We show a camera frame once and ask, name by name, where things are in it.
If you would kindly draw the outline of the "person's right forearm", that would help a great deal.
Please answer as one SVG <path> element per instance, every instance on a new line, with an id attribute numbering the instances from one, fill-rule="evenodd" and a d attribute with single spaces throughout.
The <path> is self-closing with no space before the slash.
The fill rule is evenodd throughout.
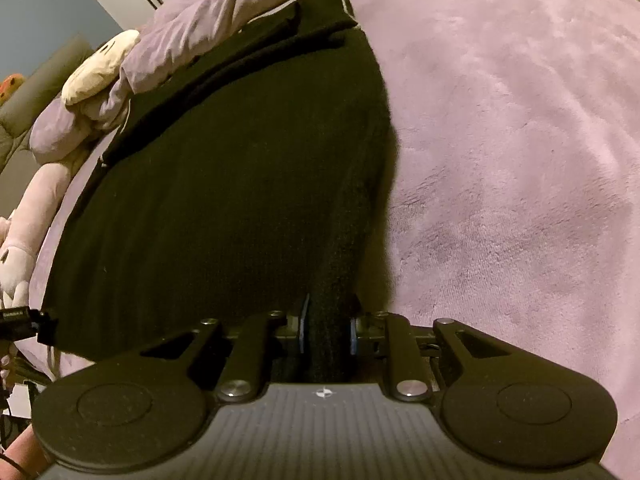
<path id="1" fill-rule="evenodd" d="M 35 479 L 43 474 L 51 462 L 29 425 L 2 454 L 2 480 Z"/>

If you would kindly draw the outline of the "person's left hand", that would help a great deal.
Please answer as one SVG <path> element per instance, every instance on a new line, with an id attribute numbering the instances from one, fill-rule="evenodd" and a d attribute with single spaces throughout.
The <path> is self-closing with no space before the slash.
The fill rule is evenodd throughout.
<path id="1" fill-rule="evenodd" d="M 0 375 L 1 390 L 5 396 L 9 396 L 15 384 L 20 379 L 16 372 L 17 348 L 12 341 L 2 341 L 0 349 Z"/>

